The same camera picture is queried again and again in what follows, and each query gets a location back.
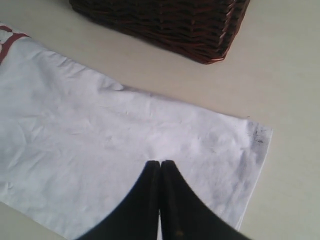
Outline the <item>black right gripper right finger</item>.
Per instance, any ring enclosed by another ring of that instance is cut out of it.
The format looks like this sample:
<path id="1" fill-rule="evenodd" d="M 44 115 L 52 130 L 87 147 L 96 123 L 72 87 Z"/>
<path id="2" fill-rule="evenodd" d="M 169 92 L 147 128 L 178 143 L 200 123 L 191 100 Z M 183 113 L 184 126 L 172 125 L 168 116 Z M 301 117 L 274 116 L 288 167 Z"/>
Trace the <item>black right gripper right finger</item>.
<path id="1" fill-rule="evenodd" d="M 194 193 L 175 162 L 161 163 L 159 211 L 163 240 L 245 240 Z"/>

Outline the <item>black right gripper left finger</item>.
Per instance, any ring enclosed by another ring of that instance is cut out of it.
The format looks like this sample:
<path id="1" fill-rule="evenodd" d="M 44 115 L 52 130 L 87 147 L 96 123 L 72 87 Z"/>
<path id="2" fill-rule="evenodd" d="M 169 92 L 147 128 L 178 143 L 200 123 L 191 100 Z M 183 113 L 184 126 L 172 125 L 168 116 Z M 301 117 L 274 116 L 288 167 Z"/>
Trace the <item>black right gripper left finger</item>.
<path id="1" fill-rule="evenodd" d="M 121 203 L 80 240 L 156 240 L 160 163 L 150 160 Z"/>

